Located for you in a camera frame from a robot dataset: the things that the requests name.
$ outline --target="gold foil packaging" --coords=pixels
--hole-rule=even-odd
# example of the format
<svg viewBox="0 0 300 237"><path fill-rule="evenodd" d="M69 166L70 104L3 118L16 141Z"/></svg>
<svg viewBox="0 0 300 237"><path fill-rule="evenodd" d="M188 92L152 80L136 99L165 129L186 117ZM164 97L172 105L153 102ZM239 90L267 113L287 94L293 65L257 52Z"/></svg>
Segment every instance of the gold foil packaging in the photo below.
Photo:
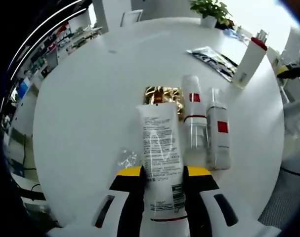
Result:
<svg viewBox="0 0 300 237"><path fill-rule="evenodd" d="M145 88L143 104L153 105L165 102L176 102L178 119L184 119L184 98L181 88L164 86L148 86Z"/></svg>

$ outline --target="table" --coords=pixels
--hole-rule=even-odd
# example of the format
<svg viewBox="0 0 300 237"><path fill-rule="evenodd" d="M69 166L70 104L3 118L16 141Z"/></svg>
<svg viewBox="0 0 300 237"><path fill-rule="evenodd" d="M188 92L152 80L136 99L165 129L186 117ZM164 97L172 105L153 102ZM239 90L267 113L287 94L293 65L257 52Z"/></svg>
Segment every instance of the table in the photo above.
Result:
<svg viewBox="0 0 300 237"><path fill-rule="evenodd" d="M222 31L200 27L199 19L155 19L91 40L47 76L35 111L35 163L62 225L74 219L87 197L108 187L120 147L142 152L135 107L145 87L180 86L186 74L197 75L203 91L211 86L225 91L233 164L214 176L260 216L274 189L284 144L277 81L265 57L248 86L238 89L186 53L206 45L236 63L246 50Z"/></svg>

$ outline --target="black cable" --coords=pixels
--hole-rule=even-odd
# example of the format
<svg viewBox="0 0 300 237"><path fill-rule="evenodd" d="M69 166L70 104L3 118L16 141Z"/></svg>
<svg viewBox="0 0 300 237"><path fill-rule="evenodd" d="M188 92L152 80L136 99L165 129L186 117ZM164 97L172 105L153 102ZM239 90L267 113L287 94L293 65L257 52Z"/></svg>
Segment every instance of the black cable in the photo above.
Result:
<svg viewBox="0 0 300 237"><path fill-rule="evenodd" d="M287 172L287 173L290 173L290 174L293 174L293 175L296 175L296 176L300 176L300 173L296 173L296 172L293 172L293 171L290 171L288 169L285 169L283 167L280 168L281 170Z"/></svg>
<svg viewBox="0 0 300 237"><path fill-rule="evenodd" d="M39 186L40 184L34 184L33 186L32 186L32 188L31 188L31 191L32 191L32 189L34 188L34 187L36 187L36 186Z"/></svg>

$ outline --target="white squeeze tube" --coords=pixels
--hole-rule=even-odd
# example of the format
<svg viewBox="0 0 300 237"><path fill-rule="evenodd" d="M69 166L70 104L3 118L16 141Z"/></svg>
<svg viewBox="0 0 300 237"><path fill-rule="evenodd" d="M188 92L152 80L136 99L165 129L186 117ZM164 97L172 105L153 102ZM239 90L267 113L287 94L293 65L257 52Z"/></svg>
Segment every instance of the white squeeze tube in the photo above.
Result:
<svg viewBox="0 0 300 237"><path fill-rule="evenodd" d="M209 143L207 167L208 169L229 169L231 167L231 158L228 113L223 93L219 89L210 89L207 124Z"/></svg>
<svg viewBox="0 0 300 237"><path fill-rule="evenodd" d="M152 221L186 218L176 103L137 106L147 175L145 212Z"/></svg>
<svg viewBox="0 0 300 237"><path fill-rule="evenodd" d="M206 149L206 108L198 81L198 77L185 75L181 81L184 96L185 119L187 141L189 149Z"/></svg>

